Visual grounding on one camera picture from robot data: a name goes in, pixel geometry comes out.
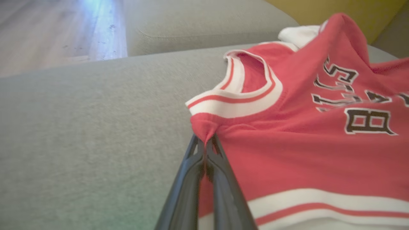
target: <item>gray fabric upholstery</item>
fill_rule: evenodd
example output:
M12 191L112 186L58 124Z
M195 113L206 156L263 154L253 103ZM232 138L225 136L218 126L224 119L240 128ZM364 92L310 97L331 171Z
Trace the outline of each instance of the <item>gray fabric upholstery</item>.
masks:
M248 47L0 79L0 229L153 229L192 135L184 102Z
M274 41L297 26L264 0L125 0L128 55Z
M369 60L372 63L378 63L378 62L384 62L384 61L393 61L398 59L395 56L392 56L388 53L386 53L383 50L380 50L376 47L368 45L368 54L369 54Z

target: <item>white stripe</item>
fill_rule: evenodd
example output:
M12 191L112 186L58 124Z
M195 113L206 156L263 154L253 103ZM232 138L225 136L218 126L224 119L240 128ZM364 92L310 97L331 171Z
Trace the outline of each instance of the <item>white stripe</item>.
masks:
M222 82L216 85L214 89L219 90L229 81L230 74L231 74L231 65L234 64L231 82L224 90L227 92L231 92L231 93L241 93L241 91L243 90L244 76L245 76L244 65L241 62L240 58L235 55L228 56L227 60L228 60L228 64L227 64L226 77L223 79Z
M295 189L280 192L249 201L248 205L253 217L257 219L279 210L308 203L324 203L351 211L403 212L409 214L409 202L407 201L378 196L344 195L319 189ZM332 217L349 223L409 226L408 218L351 216L332 210L317 209L280 218L260 226L260 229L276 229L301 221L324 217ZM213 226L213 214L200 218L199 226L203 227L200 228L201 230L212 229L208 228L208 226Z
M269 73L268 73L268 68L269 67L268 67L267 63L264 61L264 59L262 59L258 55L254 55L254 54L249 53L249 52L247 52L245 50L232 50L232 51L229 52L230 55L232 55L233 53L245 53L245 54L247 54L249 56L252 56L252 57L256 58L260 62L262 62L263 66L264 66L264 76L265 76L265 79L266 79L267 83L263 87L261 87L260 89L258 89L256 91L239 93L239 94L238 93L231 93L231 92L227 92L225 90L219 90L219 89L209 90L209 91L201 93L201 94L195 96L194 98L188 100L185 103L186 106L191 104L194 101L197 101L200 98L203 98L203 97L206 97L206 96L209 96L209 95L220 95L220 96L229 97L229 98L251 98L251 97L255 97L257 95L263 94L268 88L270 88L270 86L272 85L272 82L270 80L270 76L269 76Z
M328 217L294 224L285 230L403 230L404 228L407 229L402 226L353 224Z
M224 118L234 118L234 117L244 117L244 116L252 115L252 114L259 113L259 112L262 112L268 109L269 107L271 107L278 101L283 91L282 83L278 80L278 78L273 73L273 71L272 70L270 71L272 73L272 78L276 85L274 89L270 93L265 95L263 98L258 99L253 102L234 103L234 104L222 102L218 100L206 100L206 101L200 102L192 106L190 108L191 114L195 115L198 113L210 113L210 114L215 114L215 115L218 115ZM225 91L222 91L222 92L223 93L220 93L218 95L225 96L227 93Z
M255 218L289 207L308 203L324 203L353 211L386 211L409 213L409 202L379 196L353 196L319 189L295 189L249 201Z
M328 24L328 19L319 27L319 32L322 33L325 29L325 26Z
M283 217L276 221L265 223L258 227L259 230L275 230L282 229L306 220L312 220L317 218L334 218L336 220L345 221L347 223L362 224L362 225L394 225L394 226L409 226L409 219L405 218L393 218L393 217L368 217L368 216L350 216L344 215L332 210L317 209L299 212L291 216Z
M296 45L294 45L292 43L289 43L289 42L283 42L283 41L266 41L266 42L259 43L259 45L272 44L272 43L286 46L286 47L290 48L294 52L297 52L297 51L300 50Z

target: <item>wooden floor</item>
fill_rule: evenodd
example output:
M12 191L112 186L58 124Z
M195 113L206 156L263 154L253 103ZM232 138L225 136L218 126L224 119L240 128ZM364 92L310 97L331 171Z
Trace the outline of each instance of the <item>wooden floor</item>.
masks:
M123 0L0 0L0 77L126 56Z

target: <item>basketball jersey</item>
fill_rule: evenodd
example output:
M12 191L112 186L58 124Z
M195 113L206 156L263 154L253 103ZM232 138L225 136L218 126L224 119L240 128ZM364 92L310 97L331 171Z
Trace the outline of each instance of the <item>basketball jersey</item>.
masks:
M409 59L370 64L344 14L302 49L261 43L225 58L223 81L186 105L202 141L217 133L261 230L323 217L409 226ZM201 228L212 192L204 179Z

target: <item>printed lettering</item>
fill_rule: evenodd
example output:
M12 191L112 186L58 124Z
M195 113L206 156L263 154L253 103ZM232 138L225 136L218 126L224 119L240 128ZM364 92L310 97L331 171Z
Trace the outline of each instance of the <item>printed lettering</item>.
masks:
M369 100L371 102L375 102L375 103L388 103L391 102L392 99L390 97L384 97L380 94L371 92L369 90L365 90L366 95L368 96Z
M362 99L355 94L348 94L348 93L341 93L341 95L345 98L351 98L352 100L354 100L355 103L360 103L362 102Z
M321 82L319 82L319 77L317 76L317 78L314 81L314 85L316 87L322 88L322 89L327 89L327 90L342 90L342 91L346 91L346 92L354 92L354 89L347 84L341 83L341 82L336 82L335 83L337 86L328 86L325 85Z
M409 95L406 93L400 93L399 96L403 99L405 102L405 106L409 107Z
M384 110L373 110L367 108L346 108L347 116L345 132L356 133L387 133L397 135L389 128L391 113Z
M351 100L345 100L345 99L330 100L327 98L322 98L317 94L312 93L311 95L312 95L312 101L319 105L343 106L343 105L351 104Z
M330 64L329 57L324 62L324 71L327 72L327 74L331 77L340 74L338 80L348 84L352 84L359 75L356 70L339 67L335 64Z
M322 107L315 107L319 112L321 112L321 113L323 113L323 112L326 112L326 111L329 111L330 109L328 109L328 108L322 108Z

